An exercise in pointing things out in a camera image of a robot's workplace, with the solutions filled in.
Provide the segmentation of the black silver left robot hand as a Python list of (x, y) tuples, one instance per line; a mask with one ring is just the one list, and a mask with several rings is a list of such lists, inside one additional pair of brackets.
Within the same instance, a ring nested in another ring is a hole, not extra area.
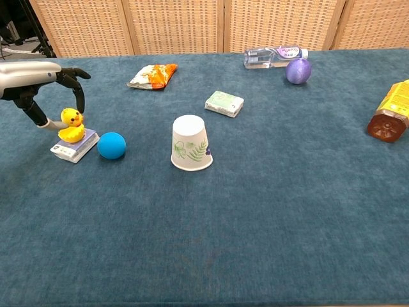
[(49, 119), (34, 100), (38, 90), (56, 82), (73, 91), (77, 110), (85, 109), (82, 86), (77, 78), (91, 76), (80, 68), (63, 68), (50, 61), (13, 61), (0, 63), (0, 100), (12, 100), (15, 105), (41, 129), (61, 130), (68, 127), (63, 122)]

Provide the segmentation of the yellow rubber duck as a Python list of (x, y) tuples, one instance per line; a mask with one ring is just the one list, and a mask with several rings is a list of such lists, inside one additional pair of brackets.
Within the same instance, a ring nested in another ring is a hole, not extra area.
[(68, 127), (65, 130), (78, 130), (84, 131), (85, 126), (83, 124), (84, 117), (83, 115), (74, 108), (65, 108), (61, 112), (61, 120), (63, 123), (67, 124)]

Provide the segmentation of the yellow scalloped cup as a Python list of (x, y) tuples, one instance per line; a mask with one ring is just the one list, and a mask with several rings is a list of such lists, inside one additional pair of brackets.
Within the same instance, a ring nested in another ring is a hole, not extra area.
[(76, 143), (85, 136), (85, 127), (80, 125), (78, 127), (68, 127), (58, 132), (58, 136), (66, 143)]

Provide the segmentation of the purple white tissue pack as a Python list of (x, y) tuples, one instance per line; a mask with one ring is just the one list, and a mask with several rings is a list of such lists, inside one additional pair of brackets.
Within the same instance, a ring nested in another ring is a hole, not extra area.
[(85, 135), (80, 141), (67, 143), (60, 140), (50, 148), (50, 151), (60, 159), (77, 163), (98, 143), (99, 139), (95, 130), (85, 129)]

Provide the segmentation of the green tissue pack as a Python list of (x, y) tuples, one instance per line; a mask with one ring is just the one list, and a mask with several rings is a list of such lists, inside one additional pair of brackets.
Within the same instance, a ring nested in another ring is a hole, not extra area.
[(222, 91), (215, 91), (205, 102), (204, 108), (230, 118), (235, 118), (243, 107), (244, 99)]

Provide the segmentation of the black tripod stand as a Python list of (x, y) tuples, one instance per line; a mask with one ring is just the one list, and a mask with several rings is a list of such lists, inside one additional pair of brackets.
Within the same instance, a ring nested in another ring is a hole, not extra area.
[(39, 51), (41, 54), (44, 54), (47, 58), (56, 58), (56, 54), (49, 43), (49, 40), (41, 27), (40, 22), (37, 17), (35, 17), (34, 10), (29, 3), (29, 0), (19, 0), (20, 5), (22, 6), (24, 13), (26, 14), (27, 19), (33, 31), (35, 32), (36, 37), (39, 40), (39, 45), (34, 49), (34, 51)]

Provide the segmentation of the blue foam ball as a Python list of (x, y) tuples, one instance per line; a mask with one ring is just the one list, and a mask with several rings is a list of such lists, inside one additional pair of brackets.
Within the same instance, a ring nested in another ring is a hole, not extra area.
[(127, 144), (125, 138), (116, 132), (103, 134), (98, 143), (98, 153), (105, 159), (116, 160), (125, 154)]

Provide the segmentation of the orange white snack bag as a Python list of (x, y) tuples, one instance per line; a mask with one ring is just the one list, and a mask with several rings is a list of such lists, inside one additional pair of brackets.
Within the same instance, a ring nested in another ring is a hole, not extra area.
[(142, 90), (160, 90), (167, 86), (177, 68), (178, 65), (176, 63), (147, 65), (127, 82), (127, 86)]

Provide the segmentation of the wicker folding screen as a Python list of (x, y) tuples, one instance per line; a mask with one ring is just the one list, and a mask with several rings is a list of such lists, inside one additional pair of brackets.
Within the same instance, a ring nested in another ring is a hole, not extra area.
[(409, 48), (409, 0), (29, 0), (59, 57)]

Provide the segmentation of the white floral paper cup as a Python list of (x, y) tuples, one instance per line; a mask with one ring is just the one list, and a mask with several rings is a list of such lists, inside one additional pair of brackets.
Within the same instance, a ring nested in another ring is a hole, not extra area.
[(193, 114), (173, 122), (171, 162), (184, 171), (200, 171), (213, 162), (204, 120)]

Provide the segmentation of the clear plastic water bottle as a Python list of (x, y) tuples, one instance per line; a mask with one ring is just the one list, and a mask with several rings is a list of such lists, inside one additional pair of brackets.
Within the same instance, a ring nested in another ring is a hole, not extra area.
[(245, 68), (286, 67), (293, 60), (307, 59), (308, 55), (308, 49), (297, 45), (252, 48), (245, 50), (243, 64)]

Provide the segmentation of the purple ribbed ball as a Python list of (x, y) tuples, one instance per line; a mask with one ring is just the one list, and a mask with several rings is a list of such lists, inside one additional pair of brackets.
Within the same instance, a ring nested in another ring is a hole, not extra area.
[(304, 84), (310, 78), (312, 65), (307, 59), (295, 59), (286, 67), (286, 78), (292, 84)]

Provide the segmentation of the teal table cloth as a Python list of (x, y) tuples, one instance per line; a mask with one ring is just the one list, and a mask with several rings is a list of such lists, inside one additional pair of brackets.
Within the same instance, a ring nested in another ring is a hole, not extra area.
[[(86, 126), (127, 143), (74, 164), (0, 100), (0, 307), (409, 304), (409, 130), (366, 127), (409, 79), (409, 49), (315, 51), (301, 86), (242, 54), (60, 58)], [(176, 63), (167, 86), (127, 86)], [(235, 118), (205, 109), (222, 91)], [(171, 162), (173, 122), (204, 120), (212, 164)]]

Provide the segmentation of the yellow label tea bottle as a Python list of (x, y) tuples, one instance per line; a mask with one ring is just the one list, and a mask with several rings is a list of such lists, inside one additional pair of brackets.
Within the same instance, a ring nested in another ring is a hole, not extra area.
[(395, 83), (368, 123), (367, 132), (384, 142), (397, 141), (409, 128), (409, 79)]

